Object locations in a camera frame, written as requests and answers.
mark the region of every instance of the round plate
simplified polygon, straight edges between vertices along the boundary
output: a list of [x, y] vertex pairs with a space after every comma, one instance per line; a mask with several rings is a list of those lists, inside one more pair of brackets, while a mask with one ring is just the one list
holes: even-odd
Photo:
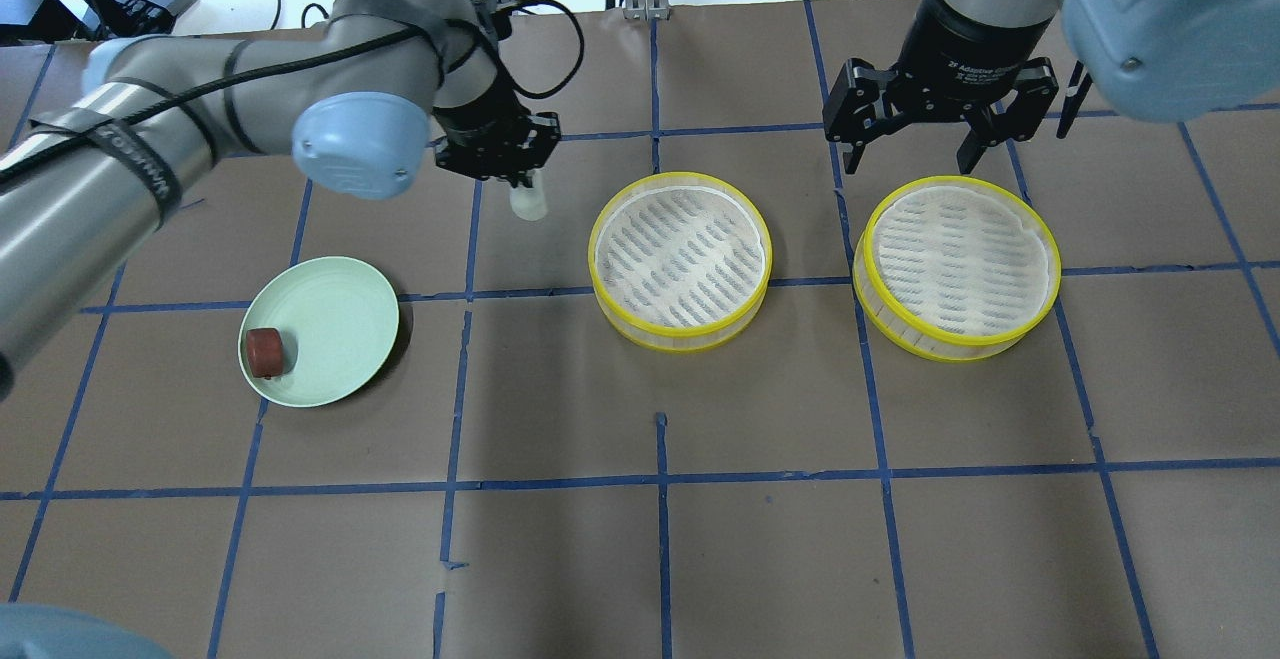
[[[370, 380], [396, 343], [396, 290], [375, 267], [320, 257], [289, 267], [260, 290], [241, 324], [241, 372], [283, 407], [319, 407]], [[244, 353], [251, 328], [275, 328], [284, 340], [284, 375], [256, 377]]]

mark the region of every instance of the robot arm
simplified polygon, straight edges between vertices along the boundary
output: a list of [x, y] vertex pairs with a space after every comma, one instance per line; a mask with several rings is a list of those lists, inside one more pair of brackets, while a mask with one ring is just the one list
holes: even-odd
[[968, 123], [956, 152], [964, 173], [988, 147], [1036, 136], [1059, 84], [1048, 59], [1030, 52], [1060, 6], [1082, 61], [1060, 138], [1092, 84], [1143, 122], [1190, 120], [1280, 84], [1280, 0], [922, 0], [895, 65], [852, 58], [836, 77], [823, 125], [849, 145], [845, 171], [870, 141], [914, 122]]
[[559, 139], [554, 113], [517, 99], [470, 0], [337, 0], [320, 41], [119, 38], [84, 84], [0, 159], [0, 399], [229, 154], [292, 154], [317, 184], [388, 198], [416, 175], [429, 115], [440, 166], [513, 188]]

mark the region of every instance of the white cylinder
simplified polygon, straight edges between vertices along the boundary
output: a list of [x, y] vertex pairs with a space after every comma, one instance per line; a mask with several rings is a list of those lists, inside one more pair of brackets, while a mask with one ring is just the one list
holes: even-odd
[[547, 216], [547, 193], [543, 191], [543, 170], [529, 173], [529, 184], [511, 191], [511, 211], [525, 221], [538, 221]]

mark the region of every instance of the perforated basket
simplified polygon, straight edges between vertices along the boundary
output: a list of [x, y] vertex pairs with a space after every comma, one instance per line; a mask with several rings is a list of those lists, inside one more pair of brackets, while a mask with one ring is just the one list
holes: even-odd
[[667, 171], [605, 203], [588, 262], [595, 299], [623, 337], [662, 352], [700, 352], [755, 317], [773, 244], [741, 191], [703, 173]]
[[884, 337], [942, 362], [1018, 343], [1052, 307], [1061, 275], [1038, 214], [970, 177], [928, 177], [888, 195], [867, 223], [852, 273]]

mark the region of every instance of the blue object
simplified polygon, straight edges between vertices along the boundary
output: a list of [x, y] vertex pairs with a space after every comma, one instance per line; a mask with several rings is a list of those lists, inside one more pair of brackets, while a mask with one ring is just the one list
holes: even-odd
[[413, 184], [426, 150], [426, 113], [380, 91], [351, 91], [311, 104], [293, 124], [293, 161], [316, 184], [388, 200]]
[[1189, 120], [1280, 84], [1280, 0], [1064, 0], [1062, 29], [1139, 120]]
[[81, 74], [81, 93], [90, 93], [90, 91], [105, 84], [106, 75], [111, 70], [111, 61], [115, 61], [115, 58], [119, 58], [120, 52], [124, 52], [131, 45], [138, 44], [143, 38], [152, 38], [152, 36], [160, 35], [125, 36], [124, 38], [102, 41], [97, 45], [88, 54], [88, 65], [84, 67]]
[[173, 659], [155, 641], [88, 614], [41, 607], [0, 604], [3, 659]]

